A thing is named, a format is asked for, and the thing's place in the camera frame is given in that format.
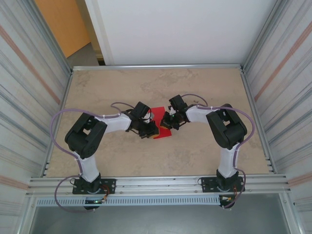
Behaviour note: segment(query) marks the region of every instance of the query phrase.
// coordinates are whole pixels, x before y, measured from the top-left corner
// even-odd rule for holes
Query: red object
[[[159,139],[163,137],[170,137],[171,131],[170,129],[165,129],[160,126],[160,121],[163,118],[165,114],[165,108],[163,106],[161,107],[154,107],[152,108],[152,113],[154,114],[153,120],[155,121],[156,126],[159,129],[159,136],[155,137],[154,139]]]

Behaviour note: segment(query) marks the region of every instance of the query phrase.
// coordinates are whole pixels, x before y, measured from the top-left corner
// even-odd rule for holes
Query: beige table surface
[[[150,107],[167,107],[170,98],[186,93],[203,96],[210,106],[229,103],[252,114],[238,69],[75,71],[65,108],[109,115],[116,113],[110,108],[114,101],[133,106],[142,101]],[[184,100],[192,104],[197,99],[185,97]],[[57,142],[66,149],[64,137],[79,116],[79,113],[65,113],[61,118]],[[250,133],[251,124],[244,116],[241,118]],[[162,139],[140,139],[124,131],[109,133],[102,139],[96,161],[102,176],[214,175],[220,148],[208,125],[187,123]],[[257,132],[241,147],[238,166],[248,174],[268,173]],[[76,174],[75,160],[54,147],[47,176]]]

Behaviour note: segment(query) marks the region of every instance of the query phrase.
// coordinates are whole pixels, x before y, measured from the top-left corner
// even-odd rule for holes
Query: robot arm
[[[83,174],[79,178],[81,189],[96,193],[99,188],[100,173],[95,161],[95,152],[107,133],[114,131],[138,131],[141,138],[154,138],[159,130],[154,121],[150,108],[139,102],[134,109],[122,112],[120,115],[94,117],[83,113],[69,130],[65,142],[69,149],[78,156]]]
[[[217,169],[217,181],[220,190],[226,191],[238,179],[236,170],[237,156],[234,153],[239,143],[244,140],[247,129],[237,113],[226,109],[207,109],[197,105],[187,105],[180,95],[169,100],[170,112],[166,112],[160,126],[168,129],[179,129],[187,122],[202,122],[209,124],[214,139],[221,147],[221,160]]]

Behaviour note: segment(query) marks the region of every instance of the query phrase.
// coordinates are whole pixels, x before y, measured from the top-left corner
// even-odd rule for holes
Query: orange door
[[[75,0],[35,0],[66,57],[90,42]]]

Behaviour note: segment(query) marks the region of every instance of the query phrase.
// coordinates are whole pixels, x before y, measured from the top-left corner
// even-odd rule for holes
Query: ventilation grille
[[[85,204],[85,200],[98,200],[94,197],[59,198],[62,206],[94,206]],[[154,206],[154,205],[220,205],[218,195],[181,195],[181,196],[112,196],[99,206]],[[53,197],[43,197],[37,202],[38,207],[57,206]]]

